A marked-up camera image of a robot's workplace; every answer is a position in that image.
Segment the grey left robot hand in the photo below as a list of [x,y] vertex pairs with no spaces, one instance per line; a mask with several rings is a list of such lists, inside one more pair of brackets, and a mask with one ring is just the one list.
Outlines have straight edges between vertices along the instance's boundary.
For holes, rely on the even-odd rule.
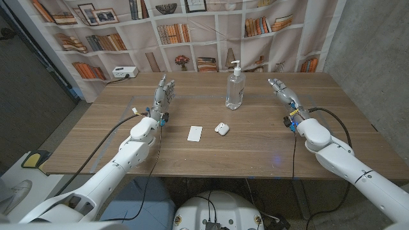
[[159,125],[162,123],[162,116],[168,111],[169,105],[175,96],[175,81],[166,82],[166,80],[167,75],[164,74],[155,90],[153,105],[148,112],[149,117],[157,121]]

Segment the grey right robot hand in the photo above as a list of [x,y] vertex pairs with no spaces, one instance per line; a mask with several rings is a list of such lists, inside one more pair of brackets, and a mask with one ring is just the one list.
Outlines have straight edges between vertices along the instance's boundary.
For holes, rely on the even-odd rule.
[[301,105],[298,96],[279,79],[268,79],[273,88],[274,95],[285,106],[288,116],[284,119],[287,127],[298,126],[304,120],[310,118],[309,112]]

